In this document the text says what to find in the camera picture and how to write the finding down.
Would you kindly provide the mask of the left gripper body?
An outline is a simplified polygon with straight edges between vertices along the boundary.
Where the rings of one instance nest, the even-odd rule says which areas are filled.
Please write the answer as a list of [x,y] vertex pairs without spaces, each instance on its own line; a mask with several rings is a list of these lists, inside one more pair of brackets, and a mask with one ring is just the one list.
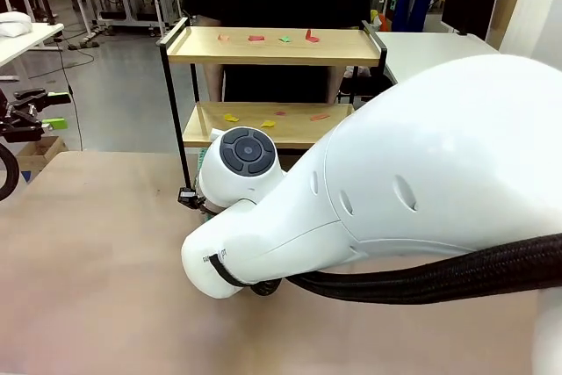
[[14,93],[14,98],[10,101],[6,95],[1,93],[1,128],[23,128],[25,126],[24,113],[19,101],[23,97],[19,92]]

